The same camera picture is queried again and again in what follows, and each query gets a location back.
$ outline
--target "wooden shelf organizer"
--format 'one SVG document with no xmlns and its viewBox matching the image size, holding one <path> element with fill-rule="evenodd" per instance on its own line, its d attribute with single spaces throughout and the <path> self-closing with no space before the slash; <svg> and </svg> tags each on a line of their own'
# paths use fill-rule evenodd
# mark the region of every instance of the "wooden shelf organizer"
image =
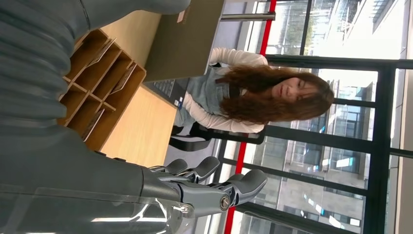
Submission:
<svg viewBox="0 0 413 234">
<path fill-rule="evenodd" d="M 67 108 L 66 117 L 57 122 L 84 137 L 91 150 L 101 150 L 146 76 L 145 69 L 136 65 L 125 86 L 111 94 L 128 68 L 135 65 L 101 30 L 80 38 L 71 57 L 71 70 L 63 77 L 68 91 L 59 98 Z"/>
</svg>

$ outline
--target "denim overall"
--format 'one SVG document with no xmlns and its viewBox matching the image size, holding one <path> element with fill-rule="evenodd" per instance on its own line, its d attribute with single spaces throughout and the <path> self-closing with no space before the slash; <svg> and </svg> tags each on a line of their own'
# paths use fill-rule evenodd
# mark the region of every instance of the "denim overall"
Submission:
<svg viewBox="0 0 413 234">
<path fill-rule="evenodd" d="M 205 75 L 189 79 L 187 92 L 192 99 L 210 114 L 222 115 L 220 103 L 224 98 L 229 98 L 229 84 L 216 83 L 223 75 L 217 74 L 219 68 L 208 67 Z M 177 127 L 190 126 L 196 121 L 183 107 L 176 112 L 175 122 Z"/>
</svg>

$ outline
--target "black office chair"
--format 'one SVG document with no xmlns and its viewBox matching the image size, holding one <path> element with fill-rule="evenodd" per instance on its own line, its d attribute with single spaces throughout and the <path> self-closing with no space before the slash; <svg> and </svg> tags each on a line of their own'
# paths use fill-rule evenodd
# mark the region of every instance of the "black office chair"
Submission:
<svg viewBox="0 0 413 234">
<path fill-rule="evenodd" d="M 231 141 L 238 141 L 238 142 L 246 142 L 251 144 L 261 144 L 264 142 L 265 138 L 265 127 L 259 133 L 232 133 L 228 131 L 216 130 L 216 129 L 208 129 L 201 126 L 199 123 L 194 123 L 189 132 L 189 135 L 181 136 L 178 135 L 183 128 L 174 126 L 172 129 L 172 134 L 169 139 L 169 145 L 175 147 L 176 149 L 186 151 L 186 152 L 193 152 L 205 149 L 208 147 L 211 139 L 223 139 L 223 140 L 231 140 Z M 177 139 L 176 137 L 181 138 L 196 138 L 200 137 L 204 140 L 199 141 L 185 141 Z"/>
</svg>

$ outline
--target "laptop keyboard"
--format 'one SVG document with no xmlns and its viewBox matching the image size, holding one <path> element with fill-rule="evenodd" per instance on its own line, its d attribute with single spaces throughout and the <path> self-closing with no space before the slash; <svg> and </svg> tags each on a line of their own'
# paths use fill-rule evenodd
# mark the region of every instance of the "laptop keyboard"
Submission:
<svg viewBox="0 0 413 234">
<path fill-rule="evenodd" d="M 174 79 L 157 81 L 153 85 L 158 88 L 162 93 L 166 94 L 168 97 L 172 94 L 173 85 L 175 84 Z"/>
</svg>

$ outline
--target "robotic arm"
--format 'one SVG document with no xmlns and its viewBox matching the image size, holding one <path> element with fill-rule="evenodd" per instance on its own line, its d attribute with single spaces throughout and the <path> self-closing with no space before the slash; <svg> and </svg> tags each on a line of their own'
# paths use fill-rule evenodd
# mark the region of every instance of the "robotic arm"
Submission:
<svg viewBox="0 0 413 234">
<path fill-rule="evenodd" d="M 183 160 L 149 169 L 104 157 L 57 125 L 66 114 L 58 97 L 67 91 L 62 76 L 70 70 L 77 38 L 134 10 L 176 14 L 188 5 L 189 0 L 0 1 L 0 233 L 158 233 L 151 225 L 157 219 L 144 214 L 216 214 L 263 188 L 261 171 L 199 184 L 219 165 L 212 157 L 192 169 Z M 110 215 L 118 219 L 103 221 Z M 167 226 L 158 229 L 177 232 Z"/>
</svg>

